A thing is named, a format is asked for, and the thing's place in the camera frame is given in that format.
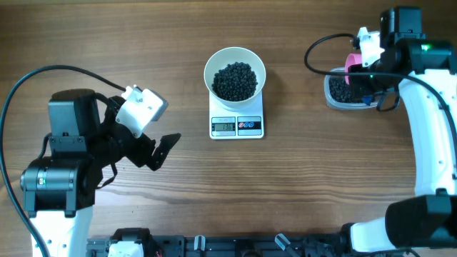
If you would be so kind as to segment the pink scoop with blue handle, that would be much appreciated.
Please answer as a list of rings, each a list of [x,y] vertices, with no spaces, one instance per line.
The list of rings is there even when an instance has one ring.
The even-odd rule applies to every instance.
[[[349,54],[346,58],[345,73],[358,73],[365,71],[361,64],[361,54]],[[351,87],[353,97],[370,105],[373,100],[373,89],[368,76],[346,76],[346,83]]]

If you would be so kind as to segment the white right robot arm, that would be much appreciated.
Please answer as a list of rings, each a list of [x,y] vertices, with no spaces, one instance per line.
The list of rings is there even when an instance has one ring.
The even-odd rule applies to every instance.
[[[428,40],[417,7],[381,14],[380,29],[360,29],[361,60],[348,65],[355,99],[403,102],[416,163],[413,198],[392,203],[382,218],[349,229],[358,253],[456,246],[456,54],[443,40]]]

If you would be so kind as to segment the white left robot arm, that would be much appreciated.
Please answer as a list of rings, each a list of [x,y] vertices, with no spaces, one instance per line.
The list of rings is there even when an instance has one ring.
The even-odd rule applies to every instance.
[[[49,101],[51,133],[40,154],[21,175],[24,209],[51,256],[85,256],[96,190],[113,182],[103,168],[122,158],[152,171],[161,168],[180,134],[150,139],[144,130],[168,106],[156,92],[127,87],[105,97],[72,89]]]

